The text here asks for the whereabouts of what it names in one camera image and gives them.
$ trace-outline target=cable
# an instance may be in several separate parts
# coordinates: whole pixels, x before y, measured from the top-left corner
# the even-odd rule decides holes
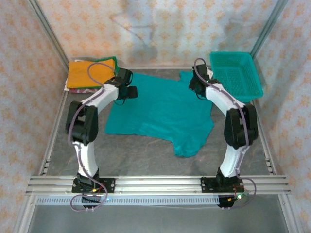
[[[86,176],[87,176],[90,180],[92,180],[93,182],[97,183],[97,184],[98,184],[100,187],[102,187],[103,190],[105,191],[105,197],[104,197],[104,199],[103,199],[98,205],[96,205],[95,207],[92,206],[92,211],[94,211],[95,209],[99,208],[101,205],[103,205],[103,204],[106,202],[107,197],[108,197],[108,191],[107,191],[106,187],[105,187],[102,183],[100,183],[99,181],[97,181],[97,180],[95,180],[94,178],[92,178],[92,177],[89,175],[89,173],[87,172],[87,170],[85,169],[85,167],[84,167],[84,165],[83,165],[83,163],[82,163],[82,159],[81,159],[81,146],[80,146],[79,144],[73,143],[73,141],[72,141],[72,130],[73,130],[73,125],[74,125],[74,123],[75,123],[75,121],[76,121],[76,119],[77,119],[77,117],[78,117],[79,112],[80,112],[88,103],[90,103],[91,101],[95,100],[96,98],[98,98],[100,95],[102,95],[102,94],[105,92],[104,84],[102,84],[102,83],[100,83],[99,81],[93,79],[92,76],[91,76],[91,74],[90,74],[90,69],[91,69],[91,67],[94,66],[94,65],[103,65],[103,66],[106,66],[106,67],[108,67],[109,69],[113,70],[114,72],[116,72],[114,68],[112,68],[111,66],[106,65],[106,64],[104,64],[104,63],[101,63],[101,62],[95,62],[95,63],[92,63],[92,64],[89,65],[89,67],[87,68],[88,77],[89,77],[92,81],[94,81],[94,82],[96,82],[97,84],[99,84],[99,85],[101,86],[101,89],[98,91],[98,94],[97,94],[97,95],[95,95],[95,96],[92,97],[91,99],[87,100],[85,103],[83,103],[83,104],[77,109],[77,111],[76,111],[75,114],[73,115],[71,124],[70,124],[70,126],[69,126],[68,138],[67,138],[68,144],[69,144],[69,145],[74,145],[75,147],[77,146],[77,151],[78,151],[78,163],[79,163],[80,167],[82,168],[82,171],[86,174]],[[76,212],[83,212],[83,211],[88,211],[88,208],[86,208],[86,209],[75,209],[75,208],[72,206],[73,200],[74,200],[75,198],[77,198],[77,197],[89,198],[89,197],[99,197],[99,196],[97,196],[97,195],[78,194],[78,195],[72,197],[72,199],[70,200],[70,207],[71,207],[71,209],[72,209],[73,211],[76,211]]]
[[[204,99],[204,98],[199,97],[198,93],[195,93],[195,94],[199,100],[207,100],[206,98]]]
[[[226,97],[228,97],[229,100],[232,101],[232,103],[238,108],[240,114],[241,114],[241,118],[242,118],[242,122],[243,122],[243,129],[244,129],[244,134],[245,134],[245,148],[241,151],[240,155],[239,155],[239,160],[238,160],[238,168],[236,168],[236,173],[237,173],[237,177],[240,179],[240,176],[239,176],[239,172],[240,172],[240,165],[242,163],[242,159],[243,159],[243,153],[244,151],[246,150],[246,148],[249,146],[249,140],[248,140],[248,133],[247,133],[247,125],[246,125],[246,120],[245,120],[245,116],[244,116],[244,113],[243,113],[243,110],[242,108],[238,105],[238,103],[232,98],[231,95],[229,95],[227,92],[223,91],[222,89],[216,87],[215,85],[207,82],[198,72],[197,68],[196,68],[196,63],[198,60],[201,60],[204,62],[204,65],[206,65],[206,62],[203,58],[199,57],[197,59],[194,60],[194,71],[196,73],[196,75],[205,83],[208,85],[208,87],[211,87],[211,88],[214,88],[215,90],[218,90],[219,92],[223,93]],[[245,204],[241,205],[241,206],[237,206],[237,207],[231,207],[232,208],[241,208],[241,207],[244,207],[246,205],[248,205],[256,196],[256,192],[257,192],[257,187],[256,187],[256,184],[255,182],[250,179],[250,178],[244,178],[245,180],[249,180],[250,182],[253,183],[254,185],[254,194],[253,194],[253,197],[250,201],[246,202]]]
[[[122,103],[122,104],[119,104],[119,103],[117,103],[116,101],[114,101],[114,103],[115,103],[116,105],[118,105],[118,106],[122,106],[122,105],[124,105],[124,103],[125,103],[125,99],[123,100],[123,103]]]

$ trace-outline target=teal basket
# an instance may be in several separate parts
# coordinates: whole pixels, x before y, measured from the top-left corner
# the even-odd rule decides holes
[[[248,103],[263,96],[251,55],[247,52],[212,52],[209,55],[213,78],[237,100]]]

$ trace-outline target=gray tabletop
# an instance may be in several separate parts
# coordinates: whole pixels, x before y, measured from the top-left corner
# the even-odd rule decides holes
[[[139,69],[136,73],[179,80],[179,69]],[[56,141],[51,154],[47,175],[75,175],[78,162],[73,146],[67,144],[65,124],[69,104],[86,99],[88,94],[69,93],[63,110]],[[109,135],[104,133],[112,104],[99,114],[99,133],[95,140],[95,157],[101,176],[118,175],[215,175],[222,163],[226,142],[225,116],[212,107],[214,128],[206,144],[196,156],[190,158],[174,155],[169,141],[137,135]],[[260,139],[247,151],[241,166],[242,175],[269,174]]]

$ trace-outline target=teal t-shirt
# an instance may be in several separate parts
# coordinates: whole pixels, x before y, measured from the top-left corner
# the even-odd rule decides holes
[[[199,100],[188,89],[191,76],[185,72],[181,76],[174,81],[134,73],[131,85],[137,87],[138,97],[113,105],[105,133],[169,140],[175,155],[196,155],[213,128],[212,102]]]

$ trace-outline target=orange towel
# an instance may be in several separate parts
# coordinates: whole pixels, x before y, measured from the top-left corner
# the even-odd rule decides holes
[[[67,88],[86,88],[86,87],[99,87],[97,83],[92,81],[87,75],[87,68],[94,62],[82,61],[82,62],[69,62],[69,73],[67,80]],[[115,62],[113,59],[102,61],[108,66],[115,68]],[[94,65],[90,69],[90,74],[93,79],[104,83],[107,80],[114,77],[114,73],[108,67],[103,65]]]

